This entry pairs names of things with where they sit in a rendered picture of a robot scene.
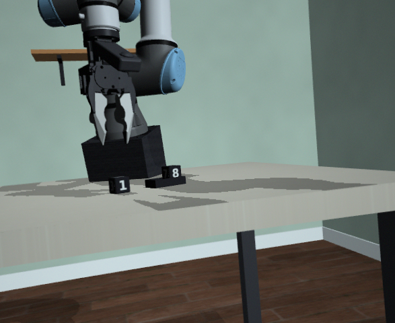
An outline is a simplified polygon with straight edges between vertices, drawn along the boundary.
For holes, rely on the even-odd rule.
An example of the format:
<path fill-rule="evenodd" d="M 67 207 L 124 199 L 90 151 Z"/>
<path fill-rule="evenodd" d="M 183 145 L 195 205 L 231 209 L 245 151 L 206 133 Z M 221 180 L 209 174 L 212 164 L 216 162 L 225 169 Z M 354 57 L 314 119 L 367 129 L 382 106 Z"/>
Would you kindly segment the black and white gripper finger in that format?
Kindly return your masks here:
<path fill-rule="evenodd" d="M 120 95 L 121 94 L 121 95 Z M 131 133 L 131 127 L 133 122 L 133 115 L 135 111 L 135 100 L 136 93 L 132 83 L 131 77 L 129 77 L 128 85 L 121 89 L 121 93 L 115 95 L 116 110 L 114 111 L 114 118 L 116 122 L 123 124 L 123 137 L 124 142 L 129 142 Z"/>
<path fill-rule="evenodd" d="M 89 121 L 94 124 L 97 136 L 101 145 L 105 144 L 106 129 L 104 109 L 107 105 L 107 99 L 101 94 L 100 87 L 96 84 L 94 76 L 88 76 L 88 83 L 85 87 L 86 98 L 91 106 Z"/>

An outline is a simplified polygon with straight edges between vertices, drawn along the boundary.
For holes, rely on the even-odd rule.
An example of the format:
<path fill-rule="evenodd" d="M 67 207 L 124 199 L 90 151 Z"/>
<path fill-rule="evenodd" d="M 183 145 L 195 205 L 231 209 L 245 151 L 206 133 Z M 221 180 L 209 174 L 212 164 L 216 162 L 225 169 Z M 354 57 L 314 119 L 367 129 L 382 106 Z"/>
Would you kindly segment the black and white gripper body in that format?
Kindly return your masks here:
<path fill-rule="evenodd" d="M 96 55 L 92 51 L 95 40 L 119 42 L 120 35 L 116 30 L 111 29 L 93 29 L 83 33 L 83 47 L 87 48 L 88 64 L 78 69 L 81 94 L 85 95 L 85 87 L 90 75 L 94 76 L 104 96 L 119 94 L 129 83 L 128 73 L 116 70 Z"/>

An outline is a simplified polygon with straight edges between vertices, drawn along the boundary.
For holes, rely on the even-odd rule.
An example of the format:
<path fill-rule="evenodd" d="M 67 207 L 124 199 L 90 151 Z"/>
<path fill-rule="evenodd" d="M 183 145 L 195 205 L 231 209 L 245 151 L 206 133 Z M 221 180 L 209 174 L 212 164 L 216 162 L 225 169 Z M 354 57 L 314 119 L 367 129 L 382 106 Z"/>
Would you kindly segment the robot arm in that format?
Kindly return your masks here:
<path fill-rule="evenodd" d="M 170 0 L 38 0 L 38 10 L 50 27 L 81 24 L 82 32 L 120 32 L 119 22 L 131 22 L 140 14 L 141 39 L 136 43 L 136 54 L 115 42 L 95 40 L 93 47 L 101 59 L 132 77 L 136 102 L 130 137 L 148 131 L 138 96 L 165 95 L 182 88 L 186 62 L 183 51 L 172 39 Z M 124 139 L 123 124 L 114 118 L 115 95 L 105 96 L 106 140 Z"/>

